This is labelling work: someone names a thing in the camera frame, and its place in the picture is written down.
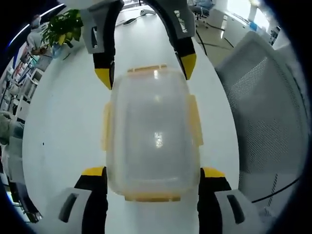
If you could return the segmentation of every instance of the gray mesh chair back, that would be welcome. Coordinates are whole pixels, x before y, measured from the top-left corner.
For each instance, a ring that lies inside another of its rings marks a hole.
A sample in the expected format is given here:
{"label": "gray mesh chair back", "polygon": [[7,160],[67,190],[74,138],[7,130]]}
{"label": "gray mesh chair back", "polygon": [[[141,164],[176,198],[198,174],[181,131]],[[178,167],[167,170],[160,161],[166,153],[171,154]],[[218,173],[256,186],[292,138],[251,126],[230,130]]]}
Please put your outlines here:
{"label": "gray mesh chair back", "polygon": [[[215,69],[236,126],[239,190],[257,200],[287,186],[302,171],[309,137],[303,100],[283,58],[255,32]],[[294,187],[256,204],[279,214]]]}

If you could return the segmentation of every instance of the window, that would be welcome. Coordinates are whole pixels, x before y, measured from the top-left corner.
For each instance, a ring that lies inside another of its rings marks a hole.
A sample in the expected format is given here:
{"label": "window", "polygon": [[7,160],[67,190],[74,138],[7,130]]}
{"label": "window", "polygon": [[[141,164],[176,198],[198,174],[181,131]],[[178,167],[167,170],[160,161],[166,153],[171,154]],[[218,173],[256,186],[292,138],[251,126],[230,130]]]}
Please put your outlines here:
{"label": "window", "polygon": [[248,19],[251,3],[249,0],[228,0],[227,10],[244,19]]}
{"label": "window", "polygon": [[267,17],[260,11],[260,9],[257,9],[257,12],[255,14],[254,22],[260,27],[265,28],[265,31],[269,28],[269,21],[267,20]]}
{"label": "window", "polygon": [[125,5],[138,3],[138,0],[124,0]]}

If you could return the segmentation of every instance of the green leaves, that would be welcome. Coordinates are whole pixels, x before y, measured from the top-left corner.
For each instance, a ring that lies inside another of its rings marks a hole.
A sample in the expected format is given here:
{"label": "green leaves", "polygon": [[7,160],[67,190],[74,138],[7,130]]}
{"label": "green leaves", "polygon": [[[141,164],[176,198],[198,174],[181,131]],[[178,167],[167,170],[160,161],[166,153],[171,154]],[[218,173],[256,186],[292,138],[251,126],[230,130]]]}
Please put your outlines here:
{"label": "green leaves", "polygon": [[81,36],[81,28],[74,28],[73,29],[73,38],[76,41],[79,41],[80,40],[80,36]]}
{"label": "green leaves", "polygon": [[51,18],[48,27],[42,33],[42,41],[49,42],[51,46],[60,41],[71,42],[72,39],[79,41],[82,26],[80,11],[68,10],[62,15]]}

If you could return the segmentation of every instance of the white table surface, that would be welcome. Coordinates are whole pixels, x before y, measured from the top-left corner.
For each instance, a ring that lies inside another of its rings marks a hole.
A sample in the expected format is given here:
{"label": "white table surface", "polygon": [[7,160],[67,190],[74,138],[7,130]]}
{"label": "white table surface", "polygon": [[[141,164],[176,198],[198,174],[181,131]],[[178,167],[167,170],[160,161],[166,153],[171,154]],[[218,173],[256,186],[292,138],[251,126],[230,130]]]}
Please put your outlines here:
{"label": "white table surface", "polygon": [[[138,8],[118,20],[139,15]],[[115,77],[129,68],[167,64],[181,69],[158,16],[144,16],[115,31]],[[221,82],[199,44],[188,81],[197,99],[204,145],[201,166],[226,174],[238,188],[239,155],[230,105]],[[29,196],[42,215],[48,201],[74,187],[81,172],[105,165],[100,139],[110,91],[97,78],[92,55],[82,48],[65,61],[54,60],[43,74],[30,104],[23,138],[23,168]],[[198,233],[197,191],[173,203],[126,202],[108,190],[106,233]]]}

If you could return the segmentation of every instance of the plastic food container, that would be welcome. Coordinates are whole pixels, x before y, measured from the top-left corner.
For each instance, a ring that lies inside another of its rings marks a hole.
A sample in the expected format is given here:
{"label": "plastic food container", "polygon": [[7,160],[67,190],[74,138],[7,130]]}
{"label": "plastic food container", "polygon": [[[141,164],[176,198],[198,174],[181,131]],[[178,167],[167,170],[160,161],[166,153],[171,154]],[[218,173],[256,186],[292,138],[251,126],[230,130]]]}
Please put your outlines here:
{"label": "plastic food container", "polygon": [[115,80],[103,138],[115,193],[126,200],[179,201],[198,186],[202,140],[194,100],[184,75],[165,65],[132,69]]}

